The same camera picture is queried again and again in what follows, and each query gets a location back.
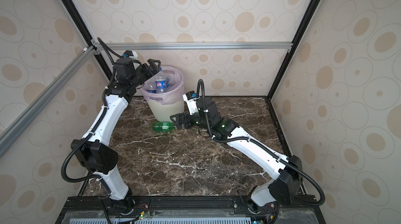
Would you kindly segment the green bottle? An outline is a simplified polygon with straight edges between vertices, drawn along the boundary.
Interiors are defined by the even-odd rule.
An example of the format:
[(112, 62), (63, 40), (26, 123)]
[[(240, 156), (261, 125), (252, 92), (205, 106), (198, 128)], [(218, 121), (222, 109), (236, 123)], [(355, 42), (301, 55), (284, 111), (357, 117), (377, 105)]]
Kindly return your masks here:
[(175, 125), (171, 122), (155, 122), (152, 130), (155, 132), (170, 132), (175, 129)]

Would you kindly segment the blue label white cap bottle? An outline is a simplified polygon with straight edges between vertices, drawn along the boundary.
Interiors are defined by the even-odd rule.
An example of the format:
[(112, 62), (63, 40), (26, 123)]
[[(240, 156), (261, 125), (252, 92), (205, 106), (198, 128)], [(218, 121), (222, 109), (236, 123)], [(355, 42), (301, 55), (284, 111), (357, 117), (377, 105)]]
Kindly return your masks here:
[(148, 93), (157, 93), (157, 88), (154, 83), (148, 83), (148, 85), (146, 86), (146, 91)]

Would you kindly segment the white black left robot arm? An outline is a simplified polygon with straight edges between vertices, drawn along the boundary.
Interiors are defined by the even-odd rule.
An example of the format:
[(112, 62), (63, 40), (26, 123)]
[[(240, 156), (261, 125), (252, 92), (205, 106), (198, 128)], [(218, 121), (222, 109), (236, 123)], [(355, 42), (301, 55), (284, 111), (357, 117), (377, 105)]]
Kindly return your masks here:
[[(72, 141), (72, 151), (62, 164), (61, 176), (69, 183), (89, 179), (99, 180), (107, 191), (107, 199), (111, 205), (127, 215), (132, 212), (135, 201), (132, 191), (119, 173), (117, 166), (119, 155), (109, 147), (109, 144), (115, 126), (136, 94), (137, 88), (160, 72), (161, 62), (149, 59), (147, 63), (141, 63), (135, 51), (125, 51), (124, 54), (119, 55), (101, 39), (98, 41), (107, 56), (115, 55), (117, 60), (111, 60), (112, 76), (101, 96), (101, 111), (82, 138)], [(67, 167), (73, 157), (76, 157), (79, 164), (87, 169), (87, 176), (82, 178), (68, 176)]]

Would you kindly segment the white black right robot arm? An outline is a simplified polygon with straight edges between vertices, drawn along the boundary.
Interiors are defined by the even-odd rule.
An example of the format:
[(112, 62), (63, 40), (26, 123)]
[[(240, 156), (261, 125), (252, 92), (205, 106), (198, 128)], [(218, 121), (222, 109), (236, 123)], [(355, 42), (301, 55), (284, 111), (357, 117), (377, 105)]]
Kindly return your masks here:
[[(196, 91), (185, 93), (183, 100), (188, 110), (170, 117), (177, 129), (205, 129), (208, 138), (242, 152), (270, 176), (268, 182), (256, 186), (250, 192), (246, 202), (250, 211), (256, 213), (273, 202), (290, 205), (293, 201), (299, 201), (313, 206), (325, 203), (323, 189), (303, 172), (302, 162), (297, 156), (288, 157), (272, 150), (252, 137), (233, 119), (221, 117), (215, 102), (206, 97), (202, 79), (198, 81)], [(310, 182), (318, 191), (317, 201), (307, 201), (297, 196), (303, 180)]]

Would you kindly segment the white ribbed waste bin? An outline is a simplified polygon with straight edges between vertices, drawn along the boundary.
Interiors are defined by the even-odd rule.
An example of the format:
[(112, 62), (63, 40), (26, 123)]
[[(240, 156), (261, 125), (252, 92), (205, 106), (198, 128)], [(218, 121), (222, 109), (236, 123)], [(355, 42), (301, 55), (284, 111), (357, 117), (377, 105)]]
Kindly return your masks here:
[(158, 101), (150, 99), (147, 101), (147, 103), (154, 117), (159, 122), (172, 122), (170, 116), (184, 112), (183, 99), (174, 104), (169, 104), (169, 105), (160, 104)]

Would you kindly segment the pink bin liner bag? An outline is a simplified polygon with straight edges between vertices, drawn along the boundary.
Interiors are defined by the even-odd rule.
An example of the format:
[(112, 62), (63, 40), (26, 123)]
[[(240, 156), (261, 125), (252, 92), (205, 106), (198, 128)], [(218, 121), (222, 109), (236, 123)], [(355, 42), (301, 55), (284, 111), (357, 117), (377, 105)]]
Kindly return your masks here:
[(169, 105), (174, 104), (180, 101), (185, 94), (184, 89), (184, 75), (181, 73), (180, 70), (173, 66), (162, 66), (161, 69), (170, 79), (169, 82), (169, 89), (166, 93), (148, 93), (146, 91), (146, 86), (148, 83), (154, 83), (156, 76), (152, 77), (151, 79), (147, 80), (143, 87), (140, 89), (143, 97), (148, 101), (156, 100), (160, 104)]

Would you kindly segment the aluminium rail back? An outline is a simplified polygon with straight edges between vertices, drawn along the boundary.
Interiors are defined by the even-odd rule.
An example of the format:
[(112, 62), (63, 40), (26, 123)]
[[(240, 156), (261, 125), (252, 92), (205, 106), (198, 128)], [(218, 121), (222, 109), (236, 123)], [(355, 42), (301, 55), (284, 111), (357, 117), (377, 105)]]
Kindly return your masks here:
[(291, 49), (291, 42), (108, 43), (112, 50), (249, 50)]

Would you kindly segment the aluminium rail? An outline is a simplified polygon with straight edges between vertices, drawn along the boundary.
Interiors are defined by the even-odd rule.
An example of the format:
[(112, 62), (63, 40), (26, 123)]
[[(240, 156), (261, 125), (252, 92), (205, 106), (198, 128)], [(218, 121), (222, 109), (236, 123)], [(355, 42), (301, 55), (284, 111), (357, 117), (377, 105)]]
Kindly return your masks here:
[(1, 135), (1, 156), (11, 148), (14, 142), (21, 136), (42, 110), (53, 100), (59, 91), (72, 78), (77, 70), (95, 52), (94, 46), (87, 46), (56, 78), (46, 89), (27, 107)]
[(291, 42), (108, 43), (112, 50), (249, 50), (291, 49)]

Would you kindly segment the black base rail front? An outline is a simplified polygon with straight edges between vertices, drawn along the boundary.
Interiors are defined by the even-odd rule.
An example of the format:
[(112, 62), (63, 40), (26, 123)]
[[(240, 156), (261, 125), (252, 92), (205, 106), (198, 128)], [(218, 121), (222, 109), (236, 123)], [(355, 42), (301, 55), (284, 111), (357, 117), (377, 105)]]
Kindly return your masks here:
[(110, 200), (70, 197), (58, 224), (323, 224), (316, 206), (270, 203), (253, 213), (240, 196), (136, 196), (123, 215)]

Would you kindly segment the aluminium rail left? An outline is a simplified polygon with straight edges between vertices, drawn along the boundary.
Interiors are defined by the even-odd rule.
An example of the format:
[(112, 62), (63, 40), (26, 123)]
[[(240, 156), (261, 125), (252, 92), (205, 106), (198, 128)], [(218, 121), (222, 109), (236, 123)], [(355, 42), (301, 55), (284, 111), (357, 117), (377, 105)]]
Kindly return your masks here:
[(46, 89), (27, 107), (1, 135), (1, 156), (11, 148), (14, 142), (21, 136), (42, 110), (53, 100), (59, 91), (72, 78), (77, 70), (95, 52), (94, 46), (87, 46), (56, 78)]

